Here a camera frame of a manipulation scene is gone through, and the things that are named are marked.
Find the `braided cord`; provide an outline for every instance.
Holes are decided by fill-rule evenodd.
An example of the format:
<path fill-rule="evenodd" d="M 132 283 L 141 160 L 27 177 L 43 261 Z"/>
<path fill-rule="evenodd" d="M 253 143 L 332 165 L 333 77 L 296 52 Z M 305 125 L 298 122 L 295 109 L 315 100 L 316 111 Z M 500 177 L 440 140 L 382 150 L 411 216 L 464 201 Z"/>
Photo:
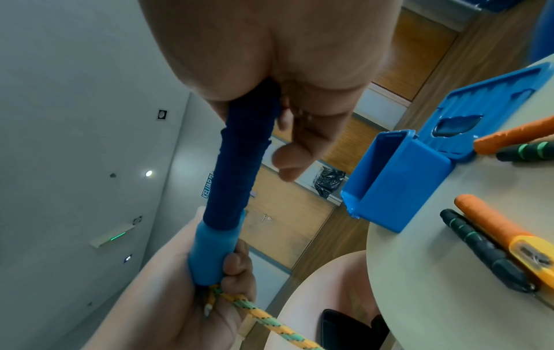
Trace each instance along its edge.
<path fill-rule="evenodd" d="M 210 288 L 212 292 L 214 292 L 216 295 L 221 296 L 222 298 L 233 303 L 233 305 L 235 305 L 236 307 L 244 310 L 244 312 L 252 316 L 256 320 L 256 322 L 261 323 L 266 328 L 277 333 L 278 335 L 285 338 L 288 342 L 296 345 L 297 347 L 301 349 L 306 349 L 306 350 L 308 349 L 324 350 L 321 346 L 319 346 L 318 343 L 302 337 L 300 334 L 296 333 L 289 327 L 279 322 L 279 320 L 276 319 L 275 317 L 269 315 L 264 310 L 256 307 L 256 305 L 248 301 L 246 296 L 242 294 L 239 294 L 239 295 L 225 294 L 223 293 L 219 285 L 213 285 Z"/>

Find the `green light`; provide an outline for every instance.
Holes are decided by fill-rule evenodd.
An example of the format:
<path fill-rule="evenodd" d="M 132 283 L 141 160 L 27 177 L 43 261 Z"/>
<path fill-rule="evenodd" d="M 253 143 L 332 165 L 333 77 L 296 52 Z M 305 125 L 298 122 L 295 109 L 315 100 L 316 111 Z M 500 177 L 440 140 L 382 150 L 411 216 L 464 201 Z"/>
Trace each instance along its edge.
<path fill-rule="evenodd" d="M 119 237 L 123 236 L 123 235 L 126 234 L 126 233 L 127 233 L 127 232 L 125 231 L 125 232 L 123 232 L 122 234 L 119 234 L 119 235 L 117 235 L 117 236 L 115 236 L 115 237 L 110 238 L 110 240 L 114 240 L 114 239 L 116 239 L 116 238 L 119 238 Z"/>

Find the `light blue grip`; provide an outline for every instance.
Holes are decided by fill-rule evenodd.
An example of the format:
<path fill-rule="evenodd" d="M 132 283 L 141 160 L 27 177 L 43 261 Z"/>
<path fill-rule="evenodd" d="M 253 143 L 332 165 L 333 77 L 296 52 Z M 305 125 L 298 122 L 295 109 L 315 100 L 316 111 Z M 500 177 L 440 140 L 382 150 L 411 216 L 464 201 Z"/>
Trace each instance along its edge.
<path fill-rule="evenodd" d="M 223 261 L 235 251 L 245 215 L 243 210 L 238 226 L 229 231 L 219 231 L 204 221 L 200 222 L 189 255 L 189 268 L 195 284 L 207 287 L 221 282 Z"/>

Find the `open box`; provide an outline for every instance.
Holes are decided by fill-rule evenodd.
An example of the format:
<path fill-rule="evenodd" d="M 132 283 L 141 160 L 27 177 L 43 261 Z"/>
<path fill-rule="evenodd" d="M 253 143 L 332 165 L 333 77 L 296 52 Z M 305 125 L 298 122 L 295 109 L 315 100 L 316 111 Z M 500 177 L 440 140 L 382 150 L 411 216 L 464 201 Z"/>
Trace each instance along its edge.
<path fill-rule="evenodd" d="M 418 135 L 377 135 L 341 192 L 348 213 L 400 233 L 455 163 L 473 159 L 473 141 L 495 132 L 553 73 L 543 63 L 454 90 Z"/>

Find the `black handle with green stripes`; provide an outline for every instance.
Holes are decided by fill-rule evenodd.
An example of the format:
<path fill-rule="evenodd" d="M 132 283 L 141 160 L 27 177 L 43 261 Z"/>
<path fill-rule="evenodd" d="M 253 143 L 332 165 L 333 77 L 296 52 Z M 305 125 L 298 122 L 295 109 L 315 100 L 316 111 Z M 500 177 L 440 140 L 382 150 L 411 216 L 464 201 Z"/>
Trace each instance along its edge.
<path fill-rule="evenodd" d="M 537 285 L 530 281 L 527 273 L 512 262 L 506 252 L 475 229 L 465 217 L 452 209 L 441 211 L 440 217 L 506 287 L 522 293 L 537 290 Z"/>
<path fill-rule="evenodd" d="M 500 161 L 543 161 L 554 160 L 554 142 L 520 144 L 504 147 L 496 154 Z"/>

